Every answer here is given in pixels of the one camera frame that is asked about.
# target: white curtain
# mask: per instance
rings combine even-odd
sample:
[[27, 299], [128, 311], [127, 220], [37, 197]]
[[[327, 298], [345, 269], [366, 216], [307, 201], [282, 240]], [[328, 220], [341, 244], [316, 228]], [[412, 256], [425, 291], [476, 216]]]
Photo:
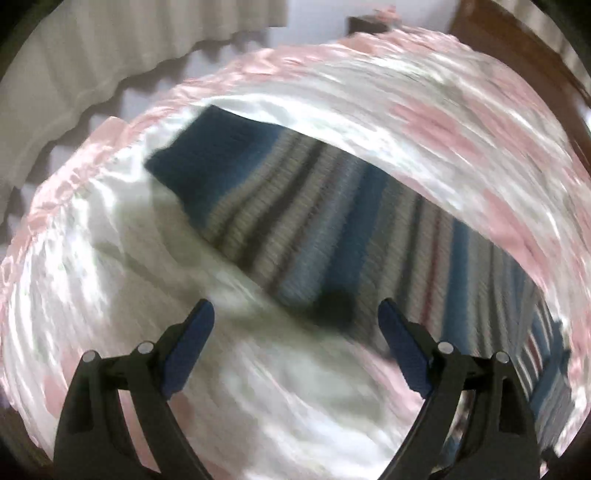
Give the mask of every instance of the white curtain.
[[41, 149], [124, 78], [202, 40], [285, 25], [287, 0], [65, 0], [0, 81], [0, 223]]
[[573, 72], [585, 90], [591, 94], [589, 73], [574, 48], [548, 15], [535, 6], [531, 0], [495, 0], [495, 2], [511, 12], [517, 20], [527, 25], [552, 50], [558, 53], [564, 64]]

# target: blue gripper pad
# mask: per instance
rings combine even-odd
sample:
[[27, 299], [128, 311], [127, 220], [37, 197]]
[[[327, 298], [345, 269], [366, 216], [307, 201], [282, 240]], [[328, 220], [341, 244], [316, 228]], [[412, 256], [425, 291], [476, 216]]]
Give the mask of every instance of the blue gripper pad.
[[189, 314], [182, 337], [164, 361], [160, 391], [167, 400], [183, 389], [213, 330], [214, 318], [213, 305], [208, 301], [197, 304]]
[[398, 362], [409, 388], [427, 398], [433, 388], [428, 378], [429, 360], [406, 328], [403, 315], [388, 300], [378, 309], [378, 324], [388, 342], [390, 353]]

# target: metal pin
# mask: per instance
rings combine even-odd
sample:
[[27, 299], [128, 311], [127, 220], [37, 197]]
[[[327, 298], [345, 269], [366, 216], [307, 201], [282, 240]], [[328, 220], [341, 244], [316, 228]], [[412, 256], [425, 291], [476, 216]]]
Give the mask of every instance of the metal pin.
[[449, 355], [453, 352], [453, 345], [449, 342], [439, 342], [437, 344], [437, 350], [439, 350], [441, 353]]
[[82, 361], [87, 364], [92, 362], [95, 358], [96, 352], [94, 350], [88, 350], [87, 352], [84, 352], [84, 355], [82, 355]]
[[495, 358], [502, 364], [508, 364], [509, 360], [511, 360], [505, 352], [497, 352]]
[[138, 352], [142, 355], [150, 353], [152, 350], [154, 350], [154, 344], [152, 342], [142, 342], [138, 345]]

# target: striped towel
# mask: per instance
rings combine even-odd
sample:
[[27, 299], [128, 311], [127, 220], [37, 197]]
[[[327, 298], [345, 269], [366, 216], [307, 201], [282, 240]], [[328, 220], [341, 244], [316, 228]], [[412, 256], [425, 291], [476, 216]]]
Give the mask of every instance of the striped towel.
[[508, 352], [540, 439], [556, 441], [573, 408], [558, 324], [519, 264], [463, 222], [336, 147], [215, 107], [146, 168], [299, 316], [386, 354], [377, 308], [392, 297], [462, 353]]

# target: white satin fabric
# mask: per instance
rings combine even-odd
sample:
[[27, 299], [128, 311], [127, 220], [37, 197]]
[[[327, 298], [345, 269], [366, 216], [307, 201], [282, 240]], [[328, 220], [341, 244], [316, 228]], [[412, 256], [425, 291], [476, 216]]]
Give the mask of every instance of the white satin fabric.
[[509, 251], [575, 333], [568, 444], [589, 384], [591, 181], [520, 77], [451, 37], [397, 31], [264, 50], [172, 97], [134, 124], [165, 113], [131, 145], [91, 142], [86, 161], [42, 188], [2, 265], [1, 380], [47, 452], [80, 354], [128, 353], [201, 297], [217, 324], [172, 408], [220, 478], [377, 478], [418, 412], [396, 367], [302, 331], [145, 172], [145, 159], [212, 103], [374, 163]]

